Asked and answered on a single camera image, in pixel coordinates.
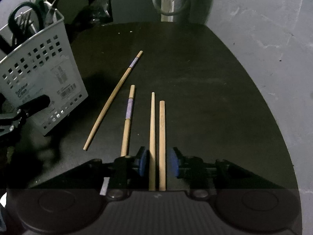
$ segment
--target purple band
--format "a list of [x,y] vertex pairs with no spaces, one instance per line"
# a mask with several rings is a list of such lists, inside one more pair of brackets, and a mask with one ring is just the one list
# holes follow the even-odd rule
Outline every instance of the purple band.
[[130,64],[129,68],[133,68],[137,61],[138,57],[135,57],[134,61]]
[[133,98],[130,98],[130,99],[128,99],[126,118],[125,119],[130,119],[132,108],[133,108]]

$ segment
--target ribbed black surface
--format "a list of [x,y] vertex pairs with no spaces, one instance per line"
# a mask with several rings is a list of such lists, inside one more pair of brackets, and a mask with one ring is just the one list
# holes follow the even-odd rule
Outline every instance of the ribbed black surface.
[[[222,222],[207,202],[184,192],[133,192],[111,202],[90,226],[70,235],[245,235]],[[292,235],[288,230],[277,235]],[[30,231],[24,235],[35,235]]]

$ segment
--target table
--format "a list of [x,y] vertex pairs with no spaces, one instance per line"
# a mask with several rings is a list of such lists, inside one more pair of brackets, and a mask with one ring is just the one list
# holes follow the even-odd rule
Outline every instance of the table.
[[[120,155],[130,85],[136,85],[129,153],[149,146],[151,92],[166,105],[166,144],[205,162],[224,158],[286,188],[297,188],[280,130],[259,90],[226,46],[197,24],[95,27],[71,45],[89,97],[47,137],[27,123],[17,145],[19,179],[37,184],[93,158]],[[108,110],[87,152],[87,136],[115,85],[144,54]]]

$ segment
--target plain wooden chopstick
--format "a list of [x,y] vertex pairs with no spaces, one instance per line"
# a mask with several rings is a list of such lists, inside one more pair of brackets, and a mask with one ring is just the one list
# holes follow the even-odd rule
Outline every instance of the plain wooden chopstick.
[[160,101],[159,125],[159,191],[166,190],[166,157],[165,157],[165,101]]
[[129,92],[128,103],[127,103],[126,117],[125,117],[125,125],[124,125],[124,133],[123,133],[121,156],[126,156],[127,153],[128,153],[130,120],[131,120],[131,112],[132,112],[132,109],[133,109],[134,96],[135,96],[135,85],[131,85],[130,92]]
[[150,116],[150,162],[149,162],[149,191],[156,189],[156,109],[155,94],[151,95],[151,116]]
[[133,60],[133,62],[130,64],[130,66],[128,67],[128,69],[126,70],[126,72],[124,73],[124,75],[122,76],[122,78],[120,79],[120,81],[117,83],[116,87],[114,88],[112,94],[110,95],[110,97],[108,98],[108,100],[106,101],[103,109],[101,110],[96,122],[94,123],[93,128],[91,129],[91,132],[88,136],[88,139],[85,143],[84,146],[84,150],[88,150],[89,145],[94,137],[94,135],[96,134],[96,131],[99,127],[99,125],[101,124],[102,119],[104,118],[108,108],[110,107],[113,99],[115,98],[117,92],[119,91],[119,89],[121,88],[122,84],[124,83],[124,81],[126,80],[127,76],[129,75],[129,73],[131,72],[132,68],[134,67],[134,65],[137,63],[138,59],[140,58],[140,56],[142,55],[143,51],[140,51],[138,53],[138,55],[135,57],[135,59]]

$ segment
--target dark green scissors handle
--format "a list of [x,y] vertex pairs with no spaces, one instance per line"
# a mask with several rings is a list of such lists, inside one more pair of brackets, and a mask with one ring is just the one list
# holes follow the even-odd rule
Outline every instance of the dark green scissors handle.
[[40,12],[40,8],[38,7],[37,4],[32,3],[32,2],[23,2],[19,6],[17,6],[15,10],[11,12],[7,25],[10,28],[13,35],[16,37],[16,39],[21,42],[24,42],[27,40],[27,37],[24,35],[23,31],[20,29],[20,27],[15,21],[15,14],[22,7],[30,7],[36,13],[37,18],[38,18],[39,30],[42,30],[44,26],[43,26],[43,19],[42,19],[42,15]]

